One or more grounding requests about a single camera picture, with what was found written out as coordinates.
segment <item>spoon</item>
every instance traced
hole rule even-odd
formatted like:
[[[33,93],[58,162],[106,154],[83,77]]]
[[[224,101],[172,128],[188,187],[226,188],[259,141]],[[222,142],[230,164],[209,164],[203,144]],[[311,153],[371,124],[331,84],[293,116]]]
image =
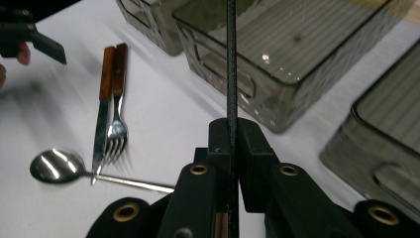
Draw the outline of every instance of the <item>spoon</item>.
[[[37,155],[31,162],[31,175],[37,180],[46,183],[67,183],[80,177],[93,176],[87,172],[84,163],[77,155],[59,149],[51,149]],[[157,193],[171,193],[173,186],[158,184],[155,182],[115,178],[110,176],[96,175],[97,179],[107,180],[126,185],[136,186]]]

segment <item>wooden handle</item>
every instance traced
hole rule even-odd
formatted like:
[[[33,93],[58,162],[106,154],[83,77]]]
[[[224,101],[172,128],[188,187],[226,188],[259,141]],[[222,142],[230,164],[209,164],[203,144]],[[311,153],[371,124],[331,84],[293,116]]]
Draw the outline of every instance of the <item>wooden handle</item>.
[[[115,72],[115,47],[107,47],[104,50],[104,60],[102,64],[101,86],[99,100],[111,99],[111,84]]]
[[[112,94],[121,96],[126,83],[127,44],[117,45],[115,77],[112,83]]]

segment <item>silverware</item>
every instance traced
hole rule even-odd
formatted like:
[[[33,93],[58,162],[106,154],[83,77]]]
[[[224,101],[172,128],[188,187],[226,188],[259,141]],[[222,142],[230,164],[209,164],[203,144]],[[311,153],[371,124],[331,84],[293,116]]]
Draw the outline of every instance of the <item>silverware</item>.
[[[166,184],[94,175],[85,170],[83,160],[79,156],[59,149],[51,149],[37,155],[31,162],[30,171],[35,179],[53,184],[95,176],[97,179],[136,186],[157,193],[171,193],[174,190],[173,186]]]
[[[116,68],[115,76],[112,81],[114,120],[108,129],[108,140],[105,153],[105,161],[108,164],[114,163],[118,160],[124,151],[128,140],[127,125],[121,119],[121,107],[123,104],[126,80],[127,48],[126,44],[118,45],[115,55]]]
[[[104,59],[102,64],[101,85],[99,91],[99,111],[96,122],[95,142],[93,146],[92,160],[92,179],[91,184],[96,182],[97,175],[100,174],[105,156],[106,129],[108,123],[109,101],[111,99],[111,83],[114,77],[115,68],[115,47],[104,49]]]

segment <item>table surface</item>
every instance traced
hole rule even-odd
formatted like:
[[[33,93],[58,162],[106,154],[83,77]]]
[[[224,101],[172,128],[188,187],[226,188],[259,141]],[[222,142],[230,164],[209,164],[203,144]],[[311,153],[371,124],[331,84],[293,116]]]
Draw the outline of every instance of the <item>table surface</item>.
[[[130,141],[104,174],[175,184],[195,148],[207,147],[208,124],[226,116],[226,97],[189,69],[184,54],[168,56],[130,26],[114,0],[81,1],[37,27],[64,46],[67,65],[32,46],[29,66],[0,59],[8,70],[0,90],[0,237],[84,237],[112,202],[161,198],[106,181],[91,186],[89,178],[48,185],[29,173],[31,160],[50,148],[78,153],[90,169],[105,47],[129,46],[123,117]],[[281,161],[305,169],[345,208],[363,198],[326,169],[319,154],[355,99],[419,36],[420,25],[401,21],[289,130],[273,134],[262,126]],[[252,119],[241,110],[239,116]],[[263,237],[263,215],[242,208],[240,227],[242,237]]]

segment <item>human hand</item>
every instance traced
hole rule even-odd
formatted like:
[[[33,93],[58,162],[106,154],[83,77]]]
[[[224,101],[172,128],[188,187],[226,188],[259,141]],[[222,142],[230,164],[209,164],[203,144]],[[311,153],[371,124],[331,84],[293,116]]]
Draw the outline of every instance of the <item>human hand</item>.
[[[31,51],[26,43],[20,43],[18,45],[18,55],[16,60],[22,65],[28,65],[31,61]],[[0,63],[0,88],[6,81],[6,68]]]

